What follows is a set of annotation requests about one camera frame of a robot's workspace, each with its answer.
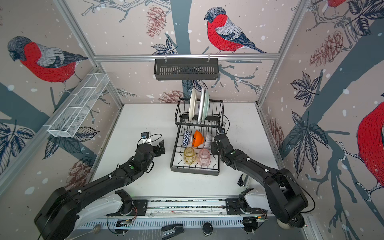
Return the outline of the pink plastic cup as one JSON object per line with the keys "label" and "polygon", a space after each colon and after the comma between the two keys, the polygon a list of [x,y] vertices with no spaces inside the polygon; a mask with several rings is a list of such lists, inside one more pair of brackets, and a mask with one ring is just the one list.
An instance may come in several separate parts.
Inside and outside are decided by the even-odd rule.
{"label": "pink plastic cup", "polygon": [[211,153],[208,149],[201,149],[199,151],[198,163],[202,167],[207,167],[211,164]]}

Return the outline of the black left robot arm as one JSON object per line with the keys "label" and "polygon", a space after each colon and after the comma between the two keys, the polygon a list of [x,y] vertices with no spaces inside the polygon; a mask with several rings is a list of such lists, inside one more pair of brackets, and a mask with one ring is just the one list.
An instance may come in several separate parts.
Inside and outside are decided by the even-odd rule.
{"label": "black left robot arm", "polygon": [[101,197],[125,187],[144,173],[149,173],[155,157],[166,153],[165,141],[157,146],[143,143],[137,146],[135,155],[114,171],[86,185],[66,190],[60,187],[52,192],[36,215],[34,223],[39,237],[44,240],[64,240],[80,222],[80,212]]}

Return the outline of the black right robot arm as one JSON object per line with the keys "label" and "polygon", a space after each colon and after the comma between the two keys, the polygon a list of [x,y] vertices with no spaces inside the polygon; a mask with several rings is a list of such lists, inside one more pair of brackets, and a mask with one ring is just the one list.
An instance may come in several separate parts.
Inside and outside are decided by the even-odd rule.
{"label": "black right robot arm", "polygon": [[238,170],[261,184],[266,193],[268,205],[275,217],[284,224],[304,213],[308,207],[304,190],[285,168],[280,170],[267,167],[250,158],[239,149],[234,149],[226,134],[214,137],[212,153],[218,154],[220,160],[234,170]]}

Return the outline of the yellow plastic cup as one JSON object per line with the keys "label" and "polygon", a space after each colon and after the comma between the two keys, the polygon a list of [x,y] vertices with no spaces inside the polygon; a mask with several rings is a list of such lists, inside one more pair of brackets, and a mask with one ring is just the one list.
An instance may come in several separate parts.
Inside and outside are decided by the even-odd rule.
{"label": "yellow plastic cup", "polygon": [[192,147],[187,147],[184,150],[184,161],[188,165],[195,164],[197,162],[197,155]]}

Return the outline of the black wire dish rack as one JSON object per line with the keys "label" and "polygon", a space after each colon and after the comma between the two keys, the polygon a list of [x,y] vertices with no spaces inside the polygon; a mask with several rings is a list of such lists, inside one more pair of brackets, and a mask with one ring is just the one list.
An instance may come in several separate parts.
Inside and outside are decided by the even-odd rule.
{"label": "black wire dish rack", "polygon": [[175,124],[178,128],[170,168],[173,172],[218,176],[220,158],[211,153],[214,136],[223,129],[224,102],[209,100],[200,106],[200,99],[193,102],[179,98]]}

